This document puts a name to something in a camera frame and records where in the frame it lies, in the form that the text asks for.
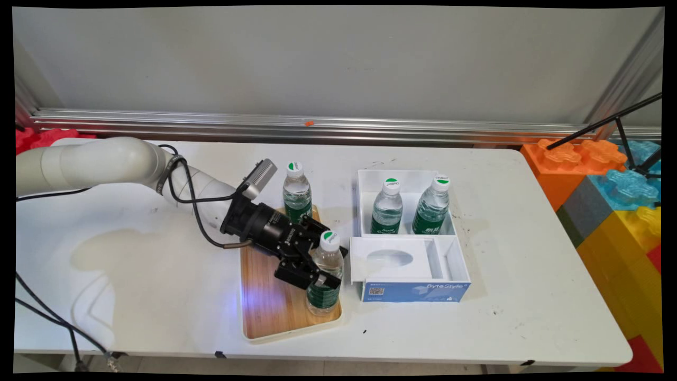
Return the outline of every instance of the blue label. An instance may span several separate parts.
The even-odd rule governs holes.
[[[364,302],[459,302],[470,283],[380,283],[364,285]]]

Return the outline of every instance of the white bottle cap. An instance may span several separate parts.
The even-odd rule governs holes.
[[[322,236],[320,237],[320,247],[325,252],[335,252],[339,249],[339,246],[341,246],[341,239],[339,239],[338,234],[331,230],[322,233]]]
[[[435,189],[438,192],[445,192],[449,190],[449,176],[443,175],[443,174],[438,174],[435,176],[433,179],[433,183],[431,185],[433,189]]]
[[[303,175],[303,166],[298,161],[292,161],[287,164],[287,176],[301,177]]]
[[[396,178],[386,179],[383,182],[383,193],[391,196],[399,193],[399,181]]]

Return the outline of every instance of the yellow foam block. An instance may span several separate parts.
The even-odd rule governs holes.
[[[585,242],[593,251],[607,280],[630,268],[647,254],[642,245],[630,234],[618,211],[611,213],[597,226]]]
[[[619,219],[645,252],[661,243],[661,207],[616,211]]]
[[[609,285],[663,367],[661,275],[645,256],[615,276]]]
[[[637,327],[635,327],[635,325],[632,323],[632,320],[630,319],[625,307],[616,296],[616,293],[609,285],[609,282],[606,280],[604,274],[602,274],[602,270],[592,255],[592,250],[590,247],[586,245],[586,242],[584,241],[578,246],[576,250],[581,257],[581,260],[586,265],[586,268],[590,273],[590,277],[592,277],[592,280],[597,286],[599,293],[607,303],[607,307],[609,307],[609,311],[611,311],[611,314],[616,320],[618,327],[621,329],[621,332],[623,332],[623,336],[625,336],[626,339],[630,339],[639,335],[639,329],[637,329]]]

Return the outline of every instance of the wooden tray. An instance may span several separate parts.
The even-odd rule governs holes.
[[[313,218],[320,221],[313,205]],[[341,301],[323,317],[308,311],[305,290],[273,276],[280,260],[258,247],[241,249],[242,329],[251,342],[268,342],[329,328],[341,318]]]

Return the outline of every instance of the floor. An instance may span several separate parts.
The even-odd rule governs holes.
[[[14,355],[15,373],[44,372],[38,369],[17,368]],[[37,363],[53,367],[61,363],[58,355],[27,355]],[[250,376],[427,376],[482,374],[481,365],[463,364],[422,364],[422,363],[374,363],[352,361],[288,361],[288,360],[240,360],[240,359],[191,359],[175,357],[132,357],[120,358],[123,372],[166,373],[166,374],[232,374]],[[91,372],[109,372],[103,356],[92,356],[89,360]]]

